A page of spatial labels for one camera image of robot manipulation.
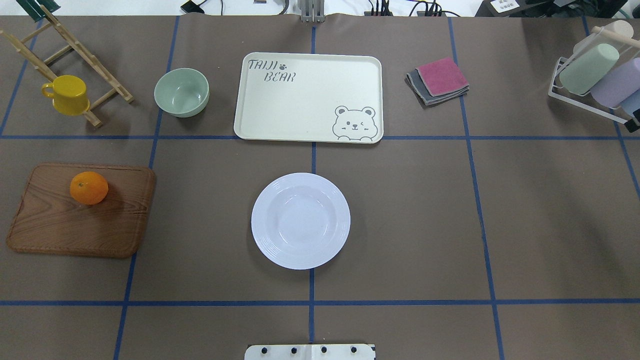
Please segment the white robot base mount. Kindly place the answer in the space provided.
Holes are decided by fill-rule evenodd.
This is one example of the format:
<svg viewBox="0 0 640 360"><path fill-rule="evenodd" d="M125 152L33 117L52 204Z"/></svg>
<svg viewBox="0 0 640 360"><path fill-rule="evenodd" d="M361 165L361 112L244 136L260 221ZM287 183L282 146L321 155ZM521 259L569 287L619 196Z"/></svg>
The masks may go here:
<svg viewBox="0 0 640 360"><path fill-rule="evenodd" d="M256 344L247 347L245 360L375 360L374 344Z"/></svg>

